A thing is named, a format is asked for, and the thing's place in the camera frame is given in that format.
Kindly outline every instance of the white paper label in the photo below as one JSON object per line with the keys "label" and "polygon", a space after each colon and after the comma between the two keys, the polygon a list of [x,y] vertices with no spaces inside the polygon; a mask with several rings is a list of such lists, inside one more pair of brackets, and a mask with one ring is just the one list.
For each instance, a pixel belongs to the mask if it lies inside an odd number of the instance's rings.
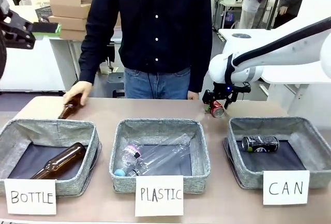
{"label": "white paper label", "polygon": [[183,176],[137,176],[136,216],[184,215]]}
{"label": "white paper label", "polygon": [[263,205],[306,204],[309,171],[264,171]]}
{"label": "white paper label", "polygon": [[9,214],[56,215],[55,180],[5,179]]}

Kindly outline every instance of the wooden table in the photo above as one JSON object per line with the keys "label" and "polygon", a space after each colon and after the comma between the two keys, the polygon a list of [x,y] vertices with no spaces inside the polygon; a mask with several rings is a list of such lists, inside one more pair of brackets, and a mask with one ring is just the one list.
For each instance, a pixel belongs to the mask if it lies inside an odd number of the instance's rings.
{"label": "wooden table", "polygon": [[[56,118],[62,110],[60,97],[36,97],[19,118]],[[6,201],[0,198],[0,220],[18,223],[34,221],[162,222],[226,224],[330,224],[331,194],[327,189],[311,190],[303,206],[264,207],[262,192],[243,190],[229,167],[222,140],[227,135],[229,116],[285,116],[276,104],[266,101],[239,101],[230,105],[227,115],[213,118],[205,114],[200,101],[89,99],[87,106],[73,116],[92,121],[102,142],[102,151],[90,185],[78,198],[59,199],[56,216],[19,216],[7,214]],[[114,132],[125,118],[191,118],[201,122],[212,163],[206,192],[185,195],[183,217],[134,217],[134,194],[115,193],[108,173]]]}

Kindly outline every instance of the beer bottle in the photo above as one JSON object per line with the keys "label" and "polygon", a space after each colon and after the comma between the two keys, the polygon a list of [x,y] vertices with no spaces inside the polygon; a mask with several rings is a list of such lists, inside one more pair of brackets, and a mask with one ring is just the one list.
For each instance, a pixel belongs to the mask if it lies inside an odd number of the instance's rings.
{"label": "beer bottle", "polygon": [[82,94],[75,95],[70,101],[64,105],[64,109],[58,119],[66,119],[70,115],[77,113],[81,106]]}
{"label": "beer bottle", "polygon": [[49,160],[31,179],[58,179],[78,161],[83,160],[85,153],[85,147],[77,142]]}

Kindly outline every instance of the bottle label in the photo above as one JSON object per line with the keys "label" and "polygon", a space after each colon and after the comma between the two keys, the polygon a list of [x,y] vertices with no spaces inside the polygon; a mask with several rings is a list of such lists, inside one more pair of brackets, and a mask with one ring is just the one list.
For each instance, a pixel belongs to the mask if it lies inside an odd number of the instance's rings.
{"label": "bottle label", "polygon": [[131,154],[133,154],[133,155],[135,155],[136,153],[138,153],[139,155],[141,155],[140,152],[139,152],[139,150],[138,150],[138,148],[135,145],[127,145],[124,148],[124,150],[127,151],[127,152],[129,152],[129,153],[131,153]]}

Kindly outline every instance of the black can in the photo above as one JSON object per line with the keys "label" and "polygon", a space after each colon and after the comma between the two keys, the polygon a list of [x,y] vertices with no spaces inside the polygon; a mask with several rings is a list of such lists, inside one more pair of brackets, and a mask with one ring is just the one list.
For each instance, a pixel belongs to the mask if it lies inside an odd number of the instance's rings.
{"label": "black can", "polygon": [[278,150],[279,140],[274,136],[244,136],[242,147],[249,153],[270,153]]}

